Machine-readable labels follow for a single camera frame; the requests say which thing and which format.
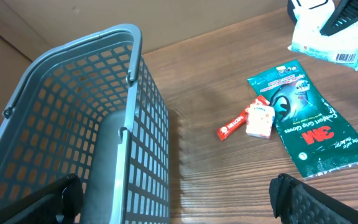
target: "tabletop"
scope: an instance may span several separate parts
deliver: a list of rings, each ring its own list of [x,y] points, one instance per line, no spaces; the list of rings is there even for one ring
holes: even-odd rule
[[[358,132],[358,72],[290,52],[293,30],[279,9],[144,55],[169,108],[172,223],[280,223],[269,183],[283,172],[302,178],[278,134],[216,135],[255,99],[251,76],[298,59]],[[358,166],[305,182],[358,210]]]

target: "red package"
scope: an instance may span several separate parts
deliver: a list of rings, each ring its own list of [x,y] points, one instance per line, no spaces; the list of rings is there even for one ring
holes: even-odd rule
[[[269,105],[270,102],[266,100],[266,98],[264,98],[262,95],[260,95],[251,104]],[[218,137],[221,141],[225,140],[227,137],[229,137],[231,133],[233,133],[235,130],[237,130],[247,122],[249,106],[250,105],[244,108],[241,111],[241,114],[236,119],[233,119],[229,123],[225,124],[223,127],[218,128],[216,130],[216,134],[218,134]]]

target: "glove image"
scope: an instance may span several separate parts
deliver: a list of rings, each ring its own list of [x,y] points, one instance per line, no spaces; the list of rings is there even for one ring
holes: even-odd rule
[[[272,96],[270,106],[275,106],[280,98],[286,103],[280,104],[284,109],[278,113],[283,115],[280,122],[298,116],[298,113],[309,103],[307,90],[309,83],[304,80],[282,85]]]

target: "green package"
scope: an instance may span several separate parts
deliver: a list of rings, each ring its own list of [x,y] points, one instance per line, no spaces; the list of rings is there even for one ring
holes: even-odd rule
[[[297,60],[248,82],[274,107],[277,133],[303,178],[358,165],[358,133],[320,95]]]

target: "gray basket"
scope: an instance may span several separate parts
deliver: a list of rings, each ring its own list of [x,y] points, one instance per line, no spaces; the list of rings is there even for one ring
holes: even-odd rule
[[[123,24],[31,64],[0,127],[0,209],[76,173],[76,222],[169,223],[168,110],[141,47]]]

